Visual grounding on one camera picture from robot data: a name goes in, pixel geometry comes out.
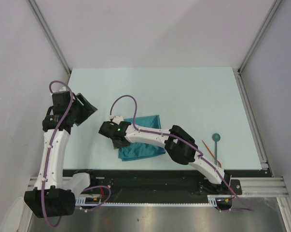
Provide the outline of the teal satin napkin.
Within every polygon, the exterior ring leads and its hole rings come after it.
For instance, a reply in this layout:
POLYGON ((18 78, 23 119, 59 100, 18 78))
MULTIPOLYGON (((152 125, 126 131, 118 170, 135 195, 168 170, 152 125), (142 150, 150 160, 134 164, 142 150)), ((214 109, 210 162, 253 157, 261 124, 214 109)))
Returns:
MULTIPOLYGON (((147 128, 160 129, 160 116, 136 117, 135 124, 147 128)), ((153 158, 165 154, 164 148, 144 143, 132 143, 127 147, 120 148, 118 158, 122 161, 135 161, 139 159, 153 158)))

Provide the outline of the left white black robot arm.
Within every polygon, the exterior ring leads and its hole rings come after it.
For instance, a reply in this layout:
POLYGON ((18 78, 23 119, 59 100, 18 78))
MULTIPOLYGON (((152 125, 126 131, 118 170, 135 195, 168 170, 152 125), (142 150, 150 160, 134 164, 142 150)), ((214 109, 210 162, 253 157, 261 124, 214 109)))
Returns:
POLYGON ((97 181, 87 173, 63 180, 64 155, 73 126, 79 126, 97 111, 81 93, 59 91, 52 94, 53 105, 42 121, 44 148, 41 167, 33 190, 26 191, 24 201, 38 218, 72 215, 76 198, 92 193, 97 181))

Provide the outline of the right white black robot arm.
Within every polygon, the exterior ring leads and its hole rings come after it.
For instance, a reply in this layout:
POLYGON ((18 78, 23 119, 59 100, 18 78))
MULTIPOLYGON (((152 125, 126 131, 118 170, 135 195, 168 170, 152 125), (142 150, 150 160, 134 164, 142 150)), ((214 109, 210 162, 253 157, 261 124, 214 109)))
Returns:
POLYGON ((162 147, 175 163, 190 165, 200 172, 217 193, 225 194, 231 188, 230 175, 205 157, 194 138, 180 126, 174 125, 168 130, 153 129, 113 119, 103 122, 98 133, 111 139, 115 149, 132 143, 162 147))

